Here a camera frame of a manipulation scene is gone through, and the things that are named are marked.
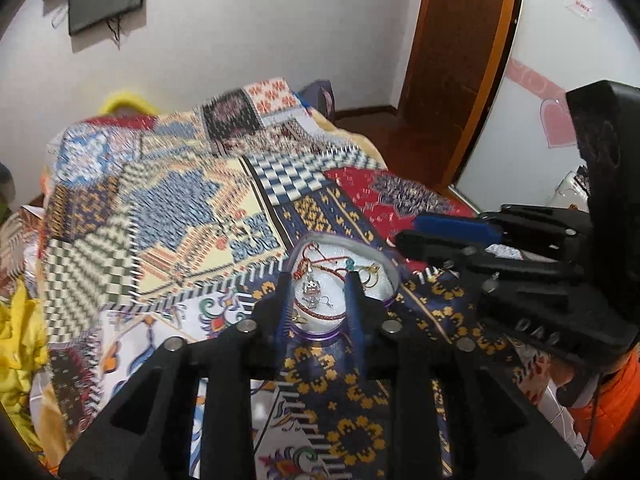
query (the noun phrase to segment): brown door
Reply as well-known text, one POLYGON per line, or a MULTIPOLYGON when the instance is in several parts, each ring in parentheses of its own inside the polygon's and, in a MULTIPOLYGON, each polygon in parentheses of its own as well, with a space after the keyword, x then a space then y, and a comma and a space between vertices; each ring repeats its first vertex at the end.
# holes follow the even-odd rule
POLYGON ((478 127, 506 45, 513 3, 422 0, 399 108, 412 128, 443 149, 447 159, 442 162, 443 178, 456 150, 462 150, 462 155, 466 150, 466 145, 459 146, 463 134, 472 130, 468 144, 478 127), (492 54, 494 66, 490 64, 492 54), (475 118, 476 108, 480 113, 475 118))

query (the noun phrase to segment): door frame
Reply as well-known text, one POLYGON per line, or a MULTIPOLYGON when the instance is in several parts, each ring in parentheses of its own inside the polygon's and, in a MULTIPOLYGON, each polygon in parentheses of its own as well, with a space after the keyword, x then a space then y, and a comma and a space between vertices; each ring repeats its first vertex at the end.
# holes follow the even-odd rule
MULTIPOLYGON (((422 46, 422 34, 427 21, 429 2, 430 0, 422 0, 420 2, 420 11, 415 25, 414 42, 412 44, 411 55, 409 56, 404 85, 402 86, 402 93, 400 94, 400 102, 398 104, 398 113, 401 115, 404 114, 404 108, 407 105, 411 79, 414 76, 418 53, 422 46)), ((500 17, 494 36, 494 44, 489 53, 489 59, 484 69, 478 95, 471 108, 471 113, 466 121, 466 125, 462 130, 456 149, 449 160, 447 169, 440 183, 436 186, 436 191, 438 192, 446 193, 449 185, 457 180, 484 126, 491 104, 494 102, 498 86, 504 75, 504 68, 509 59, 521 4, 522 0, 502 0, 500 17)))

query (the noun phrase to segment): orange fabric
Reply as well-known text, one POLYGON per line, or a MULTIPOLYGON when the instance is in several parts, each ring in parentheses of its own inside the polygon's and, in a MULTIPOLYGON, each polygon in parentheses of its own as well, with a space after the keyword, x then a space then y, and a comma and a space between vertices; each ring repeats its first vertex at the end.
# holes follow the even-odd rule
MULTIPOLYGON (((603 384, 600 389, 596 425, 589 445, 589 452, 596 460, 625 425, 638 399, 640 399, 640 364, 638 351, 635 351, 616 376, 603 384)), ((582 435, 584 440, 587 440, 589 434, 592 411, 591 402, 584 408, 569 409, 575 419, 574 429, 582 435)))

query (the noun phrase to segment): wooden floor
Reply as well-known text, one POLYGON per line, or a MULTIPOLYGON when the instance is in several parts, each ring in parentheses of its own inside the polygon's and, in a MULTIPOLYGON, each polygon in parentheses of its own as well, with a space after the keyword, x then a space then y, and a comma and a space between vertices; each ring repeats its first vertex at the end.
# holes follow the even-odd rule
POLYGON ((390 113, 348 117, 335 124, 368 137, 390 171, 432 189, 440 183, 458 142, 437 128, 418 129, 390 113))

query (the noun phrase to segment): patchwork blanket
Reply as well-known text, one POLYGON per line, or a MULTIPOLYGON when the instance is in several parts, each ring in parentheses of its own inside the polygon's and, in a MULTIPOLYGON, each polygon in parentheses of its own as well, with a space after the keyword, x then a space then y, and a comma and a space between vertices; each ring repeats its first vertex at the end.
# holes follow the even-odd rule
MULTIPOLYGON (((39 288, 71 443, 164 339, 216 337, 249 315, 309 230, 385 248, 420 212, 469 214, 319 128, 279 78, 185 113, 74 124, 47 166, 39 288)), ((451 273, 397 264, 395 309, 432 338, 471 338, 535 400, 543 355, 485 336, 451 273)), ((433 388, 448 475, 446 400, 433 388)), ((203 382, 195 476, 205 394, 203 382)), ((280 380, 252 387, 258 478, 382 478, 388 395, 358 376, 347 339, 315 348, 292 334, 280 380)))

